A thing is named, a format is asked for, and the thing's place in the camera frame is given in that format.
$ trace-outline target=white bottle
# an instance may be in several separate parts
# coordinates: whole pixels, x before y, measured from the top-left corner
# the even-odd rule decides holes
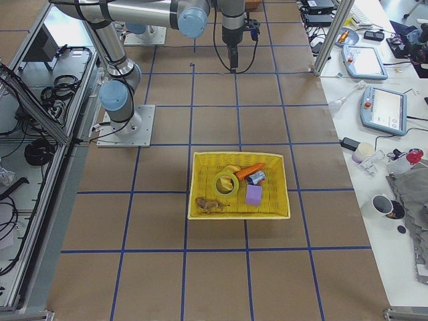
[[[417,164],[423,156],[423,151],[420,149],[411,149],[407,154],[390,162],[387,165],[389,174],[403,174],[410,170],[413,165]]]

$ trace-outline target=white mug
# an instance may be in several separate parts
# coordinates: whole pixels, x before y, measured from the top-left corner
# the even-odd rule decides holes
[[[356,163],[361,163],[375,153],[374,149],[373,145],[367,142],[361,142],[352,154],[352,160]]]
[[[393,202],[385,194],[378,194],[361,207],[361,213],[367,218],[381,217],[390,214],[393,209]]]

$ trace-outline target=orange carrot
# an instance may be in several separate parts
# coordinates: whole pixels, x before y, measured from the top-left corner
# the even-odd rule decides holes
[[[259,163],[259,164],[247,167],[246,169],[241,169],[240,171],[237,171],[235,173],[235,176],[238,178],[238,181],[242,181],[248,175],[254,174],[255,172],[260,170],[265,165],[266,165],[266,163]]]

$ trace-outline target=metal mounting plate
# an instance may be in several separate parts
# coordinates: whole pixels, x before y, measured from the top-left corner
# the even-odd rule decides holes
[[[154,110],[155,105],[136,105],[135,112],[139,113],[142,119],[138,132],[126,136],[111,134],[107,137],[100,138],[97,140],[98,147],[149,147],[152,138]],[[105,113],[103,122],[109,121],[110,117]],[[102,127],[100,136],[110,134],[111,132],[111,126]]]
[[[135,34],[130,33],[126,35],[124,45],[141,45],[141,46],[149,46],[149,45],[164,45],[165,38],[167,36],[167,29],[165,27],[156,27],[158,28],[156,35],[150,37],[150,41],[138,38]]]

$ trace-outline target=blue joint cap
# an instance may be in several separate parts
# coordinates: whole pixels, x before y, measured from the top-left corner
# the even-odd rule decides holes
[[[128,95],[128,88],[118,80],[106,82],[100,88],[100,101],[109,112],[121,109],[128,100]]]
[[[136,35],[141,35],[147,30],[147,25],[143,25],[140,23],[125,23],[125,26],[127,30],[129,30],[132,33],[135,33]]]
[[[197,7],[185,9],[179,17],[179,30],[189,38],[198,38],[207,26],[207,13]]]

